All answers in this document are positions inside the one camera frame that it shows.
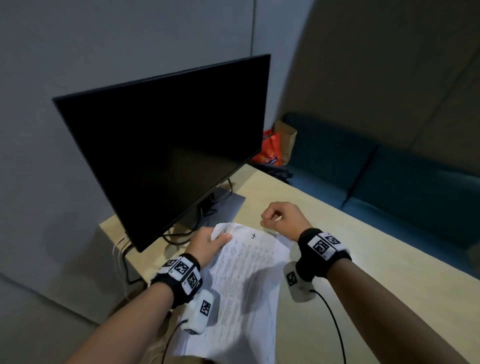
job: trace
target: stack of papers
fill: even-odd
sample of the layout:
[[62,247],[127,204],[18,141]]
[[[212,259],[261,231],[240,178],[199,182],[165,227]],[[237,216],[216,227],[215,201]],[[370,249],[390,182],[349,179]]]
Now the stack of papers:
[[224,232],[233,239],[202,270],[202,289],[215,296],[207,328],[202,335],[178,331],[169,353],[274,363],[278,294],[292,242],[236,223],[218,224],[212,239]]

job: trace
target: sofa backrest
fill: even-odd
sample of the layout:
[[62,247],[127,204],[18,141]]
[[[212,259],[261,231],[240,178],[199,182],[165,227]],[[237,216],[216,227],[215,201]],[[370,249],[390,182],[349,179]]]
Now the sofa backrest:
[[480,242],[480,178],[381,146],[352,196],[461,248]]
[[283,122],[298,130],[289,163],[347,192],[378,146],[316,117],[290,112]]

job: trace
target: computer monitor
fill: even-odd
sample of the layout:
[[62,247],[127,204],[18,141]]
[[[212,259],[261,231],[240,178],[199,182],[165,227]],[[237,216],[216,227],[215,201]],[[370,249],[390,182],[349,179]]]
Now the computer monitor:
[[262,145],[270,55],[53,99],[141,252]]

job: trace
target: wristband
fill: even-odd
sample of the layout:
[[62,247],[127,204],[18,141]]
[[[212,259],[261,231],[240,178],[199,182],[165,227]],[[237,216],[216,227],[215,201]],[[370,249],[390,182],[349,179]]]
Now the wristband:
[[320,229],[310,228],[299,237],[301,258],[296,264],[298,275],[306,282],[313,277],[326,278],[328,270],[339,259],[352,260],[348,249],[335,237]]
[[203,284],[198,260],[189,253],[170,259],[157,271],[151,284],[162,282],[173,292],[172,309],[190,302]]

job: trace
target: desk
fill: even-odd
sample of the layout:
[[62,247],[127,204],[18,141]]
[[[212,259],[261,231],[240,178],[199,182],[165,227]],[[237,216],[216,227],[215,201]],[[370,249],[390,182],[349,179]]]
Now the desk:
[[[469,362],[480,363],[479,280],[248,165],[231,180],[234,191],[246,197],[234,222],[261,230],[260,214],[270,202],[297,204],[313,226],[331,233],[349,247],[358,266],[401,299]],[[124,234],[116,216],[100,227],[113,242]],[[149,280],[166,260],[183,250],[159,239],[141,254],[132,250],[127,259]],[[300,252],[294,246],[290,258],[299,257]],[[335,314],[347,361],[376,363],[329,283],[324,279],[314,279],[313,283]],[[278,300],[276,361],[342,362],[336,329],[324,303],[320,299],[294,303],[284,280]]]

